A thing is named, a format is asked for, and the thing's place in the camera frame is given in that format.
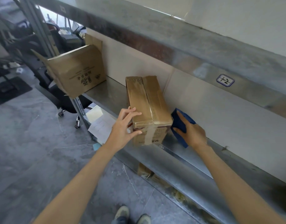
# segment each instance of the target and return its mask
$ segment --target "cardboard box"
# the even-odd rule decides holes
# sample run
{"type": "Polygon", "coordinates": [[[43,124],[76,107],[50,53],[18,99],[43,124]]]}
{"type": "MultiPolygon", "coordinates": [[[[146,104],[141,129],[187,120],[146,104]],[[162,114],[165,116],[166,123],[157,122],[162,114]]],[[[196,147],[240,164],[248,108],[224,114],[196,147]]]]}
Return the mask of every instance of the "cardboard box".
{"type": "Polygon", "coordinates": [[[70,98],[76,98],[106,80],[101,55],[102,41],[88,34],[85,36],[86,46],[51,59],[33,50],[57,86],[70,98]]]}
{"type": "Polygon", "coordinates": [[[162,143],[172,125],[172,117],[156,76],[126,77],[129,106],[142,115],[133,118],[133,130],[143,133],[134,137],[134,145],[162,143]]]}

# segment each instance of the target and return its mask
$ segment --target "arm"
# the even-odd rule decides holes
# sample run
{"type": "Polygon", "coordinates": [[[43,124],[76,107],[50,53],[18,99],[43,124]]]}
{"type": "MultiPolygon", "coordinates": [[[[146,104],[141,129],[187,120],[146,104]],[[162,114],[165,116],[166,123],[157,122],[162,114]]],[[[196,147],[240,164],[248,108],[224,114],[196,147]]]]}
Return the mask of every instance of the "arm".
{"type": "Polygon", "coordinates": [[[178,116],[184,122],[187,132],[183,133],[176,128],[174,130],[201,157],[237,221],[240,224],[286,224],[280,215],[207,145],[204,129],[197,124],[190,124],[179,112],[178,116]]]}
{"type": "Polygon", "coordinates": [[[127,133],[127,125],[132,117],[141,115],[135,110],[136,108],[121,110],[107,142],[48,204],[33,222],[34,224],[76,224],[79,222],[108,162],[130,139],[142,133],[141,131],[127,133]]]}

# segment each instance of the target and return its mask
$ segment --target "blue paper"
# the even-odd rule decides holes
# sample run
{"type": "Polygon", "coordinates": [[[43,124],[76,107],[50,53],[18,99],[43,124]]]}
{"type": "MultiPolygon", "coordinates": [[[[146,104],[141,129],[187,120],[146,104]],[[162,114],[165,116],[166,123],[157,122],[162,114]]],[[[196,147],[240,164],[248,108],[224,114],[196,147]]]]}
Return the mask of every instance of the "blue paper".
{"type": "Polygon", "coordinates": [[[185,124],[181,121],[181,119],[179,118],[178,114],[176,111],[179,111],[180,113],[182,113],[182,115],[191,123],[191,124],[196,124],[196,122],[190,117],[188,116],[186,113],[184,113],[183,111],[179,110],[178,108],[176,108],[171,116],[173,118],[173,124],[171,126],[171,130],[174,134],[174,136],[177,138],[178,142],[185,148],[188,147],[188,144],[185,142],[185,140],[182,138],[182,136],[180,136],[178,133],[176,133],[175,130],[173,130],[173,127],[180,129],[182,132],[186,133],[187,129],[185,127],[185,124]]]}
{"type": "Polygon", "coordinates": [[[100,147],[101,147],[101,144],[100,144],[100,143],[95,143],[95,144],[93,145],[93,150],[94,150],[94,151],[97,151],[100,147]]]}

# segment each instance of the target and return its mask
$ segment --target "hand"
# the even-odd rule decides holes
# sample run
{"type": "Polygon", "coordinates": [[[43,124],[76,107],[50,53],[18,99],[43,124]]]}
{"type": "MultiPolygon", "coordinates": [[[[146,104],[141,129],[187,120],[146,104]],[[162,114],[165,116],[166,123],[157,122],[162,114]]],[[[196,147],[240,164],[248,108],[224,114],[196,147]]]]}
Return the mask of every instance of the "hand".
{"type": "Polygon", "coordinates": [[[191,124],[179,111],[177,111],[178,116],[181,121],[185,124],[187,132],[184,133],[178,128],[173,128],[186,143],[191,146],[193,149],[197,150],[200,147],[207,145],[206,135],[204,129],[198,124],[191,124]]]}
{"type": "Polygon", "coordinates": [[[114,152],[118,152],[122,149],[133,137],[141,134],[142,131],[134,131],[132,133],[127,132],[127,128],[131,126],[128,123],[134,116],[139,116],[141,112],[135,112],[136,108],[133,109],[121,109],[119,116],[112,126],[110,136],[108,137],[105,145],[113,149],[114,152]]]}

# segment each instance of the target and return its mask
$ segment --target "shoe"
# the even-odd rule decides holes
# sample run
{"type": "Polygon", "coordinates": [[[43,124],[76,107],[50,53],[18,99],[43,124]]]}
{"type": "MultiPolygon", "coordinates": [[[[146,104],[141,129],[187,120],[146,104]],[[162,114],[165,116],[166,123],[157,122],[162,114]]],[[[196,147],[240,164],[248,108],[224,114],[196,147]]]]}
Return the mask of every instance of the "shoe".
{"type": "Polygon", "coordinates": [[[121,207],[118,209],[118,211],[117,211],[117,213],[116,213],[116,215],[115,215],[115,220],[116,220],[117,218],[121,217],[121,216],[126,217],[127,219],[128,219],[129,216],[130,216],[130,210],[129,210],[128,207],[126,207],[125,205],[121,206],[121,207]]]}
{"type": "Polygon", "coordinates": [[[139,218],[137,224],[151,224],[151,218],[149,215],[144,214],[139,218]]]}

